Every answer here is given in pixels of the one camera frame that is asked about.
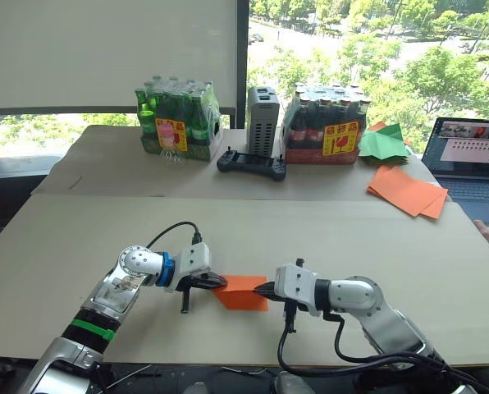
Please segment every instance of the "road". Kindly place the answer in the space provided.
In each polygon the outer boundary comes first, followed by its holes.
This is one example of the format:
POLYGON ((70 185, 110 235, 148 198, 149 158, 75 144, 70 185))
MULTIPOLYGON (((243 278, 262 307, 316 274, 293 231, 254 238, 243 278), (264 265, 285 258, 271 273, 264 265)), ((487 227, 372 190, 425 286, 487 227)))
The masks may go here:
MULTIPOLYGON (((265 61, 275 54, 274 47, 277 45, 284 49, 292 49, 299 58, 312 57, 313 49, 320 48, 330 57, 335 58, 337 50, 343 45, 344 38, 321 37, 319 35, 304 34, 290 29, 274 28, 250 21, 249 32, 260 33, 264 42, 256 42, 248 46, 250 66, 261 66, 265 61)), ((461 54, 461 45, 465 42, 472 45, 473 41, 461 41, 460 39, 448 39, 442 46, 454 54, 461 54)), ((429 43, 402 43, 401 54, 398 59, 391 60, 390 69, 386 73, 403 69, 407 62, 418 60, 429 48, 436 47, 440 42, 429 43)))

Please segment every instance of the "blue ring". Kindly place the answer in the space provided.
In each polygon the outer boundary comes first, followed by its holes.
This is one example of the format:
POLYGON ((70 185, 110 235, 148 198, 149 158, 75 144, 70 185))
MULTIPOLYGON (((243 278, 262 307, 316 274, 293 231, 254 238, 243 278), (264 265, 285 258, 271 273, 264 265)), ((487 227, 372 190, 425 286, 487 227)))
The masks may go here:
POLYGON ((162 272, 161 277, 155 284, 155 286, 163 287, 167 284, 168 276, 173 272, 175 268, 175 263, 173 259, 170 259, 170 255, 168 252, 162 252, 162 259, 164 260, 162 263, 162 272))

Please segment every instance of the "gray device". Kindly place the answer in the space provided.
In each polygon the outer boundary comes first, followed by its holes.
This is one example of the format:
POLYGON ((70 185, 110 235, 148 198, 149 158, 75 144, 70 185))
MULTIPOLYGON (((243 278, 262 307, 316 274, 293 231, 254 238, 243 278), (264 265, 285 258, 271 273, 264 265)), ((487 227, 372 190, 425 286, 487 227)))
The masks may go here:
POLYGON ((246 141, 250 154, 272 156, 278 115, 279 101, 272 88, 254 86, 248 89, 246 141))
POLYGON ((422 161, 467 216, 489 224, 489 120, 438 117, 422 161))

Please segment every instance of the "laptop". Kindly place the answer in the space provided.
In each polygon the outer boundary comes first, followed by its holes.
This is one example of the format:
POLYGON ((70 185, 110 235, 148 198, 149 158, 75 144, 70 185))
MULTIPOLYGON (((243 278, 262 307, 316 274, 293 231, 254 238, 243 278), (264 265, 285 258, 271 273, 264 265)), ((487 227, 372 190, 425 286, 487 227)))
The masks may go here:
POLYGON ((422 162, 467 216, 489 224, 489 121, 438 117, 422 162))

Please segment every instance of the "green tape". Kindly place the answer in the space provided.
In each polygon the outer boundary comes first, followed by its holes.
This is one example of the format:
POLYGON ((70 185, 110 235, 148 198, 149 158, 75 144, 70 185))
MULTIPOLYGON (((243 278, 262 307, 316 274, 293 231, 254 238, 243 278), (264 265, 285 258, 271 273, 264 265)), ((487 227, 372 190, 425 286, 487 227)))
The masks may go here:
POLYGON ((113 330, 105 330, 99 326, 96 326, 92 323, 85 322, 84 320, 80 320, 79 318, 74 318, 70 323, 72 326, 77 326, 83 328, 84 330, 88 330, 93 334, 100 335, 106 341, 111 341, 115 337, 115 332, 113 330))

